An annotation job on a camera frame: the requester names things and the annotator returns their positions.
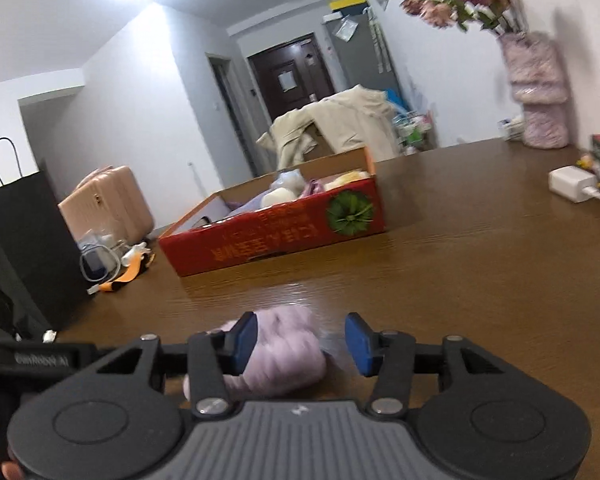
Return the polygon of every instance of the orange strap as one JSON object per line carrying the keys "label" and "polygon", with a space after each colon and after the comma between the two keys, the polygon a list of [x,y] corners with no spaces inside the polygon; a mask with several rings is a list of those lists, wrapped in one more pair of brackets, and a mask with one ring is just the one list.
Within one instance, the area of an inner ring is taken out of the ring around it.
{"label": "orange strap", "polygon": [[116,280],[103,283],[99,286],[101,292],[116,292],[127,283],[132,282],[140,274],[145,272],[153,263],[155,254],[137,253],[131,258],[131,263],[126,268],[126,272]]}

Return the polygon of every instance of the flower vase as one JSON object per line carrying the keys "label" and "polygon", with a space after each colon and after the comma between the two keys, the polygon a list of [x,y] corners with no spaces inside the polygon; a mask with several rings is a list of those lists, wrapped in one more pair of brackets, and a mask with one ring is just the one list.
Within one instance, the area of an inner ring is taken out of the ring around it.
{"label": "flower vase", "polygon": [[564,103],[569,99],[554,42],[540,32],[504,34],[500,46],[509,72],[512,97],[523,105],[523,142],[543,150],[569,143]]}

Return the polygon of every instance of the doorway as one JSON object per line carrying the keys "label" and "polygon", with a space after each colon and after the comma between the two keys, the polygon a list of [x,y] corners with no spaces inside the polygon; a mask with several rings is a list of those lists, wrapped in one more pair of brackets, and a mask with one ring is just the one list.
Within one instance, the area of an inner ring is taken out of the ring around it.
{"label": "doorway", "polygon": [[272,120],[333,95],[333,82],[313,34],[249,58]]}
{"label": "doorway", "polygon": [[211,56],[209,56],[208,59],[209,63],[211,63],[211,68],[213,69],[216,82],[218,83],[218,88],[222,95],[222,100],[224,101],[227,113],[229,114],[229,118],[231,119],[231,123],[234,127],[235,136],[237,137],[238,142],[240,143],[240,147],[242,149],[242,152],[244,153],[244,158],[247,160],[247,164],[251,171],[251,176],[259,176],[263,174],[263,172],[258,170],[255,158],[250,151],[250,145],[245,135],[247,129],[245,126],[243,126],[245,124],[245,121],[243,120],[242,115],[240,113],[240,105],[238,104],[238,99],[236,98],[235,91],[232,88],[230,77],[231,61],[228,59],[223,59],[221,57]]}

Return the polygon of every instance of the silver screw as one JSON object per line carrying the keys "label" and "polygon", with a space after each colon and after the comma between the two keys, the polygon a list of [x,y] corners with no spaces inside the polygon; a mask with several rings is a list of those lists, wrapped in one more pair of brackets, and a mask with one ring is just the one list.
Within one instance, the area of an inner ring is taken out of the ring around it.
{"label": "silver screw", "polygon": [[196,404],[196,409],[203,415],[221,415],[229,409],[229,403],[224,399],[209,397]]}
{"label": "silver screw", "polygon": [[378,415],[395,415],[402,411],[403,405],[398,399],[383,397],[371,403],[371,409]]}

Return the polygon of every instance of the pink towel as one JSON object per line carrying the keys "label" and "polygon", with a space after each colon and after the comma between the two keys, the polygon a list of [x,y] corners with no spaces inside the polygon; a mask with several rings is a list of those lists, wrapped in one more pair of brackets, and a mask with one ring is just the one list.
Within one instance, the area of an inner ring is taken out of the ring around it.
{"label": "pink towel", "polygon": [[[258,341],[244,374],[224,376],[233,398],[278,397],[320,381],[326,360],[320,350],[317,325],[304,306],[278,306],[256,312]],[[229,321],[221,330],[231,330]],[[189,377],[184,379],[189,398]]]}

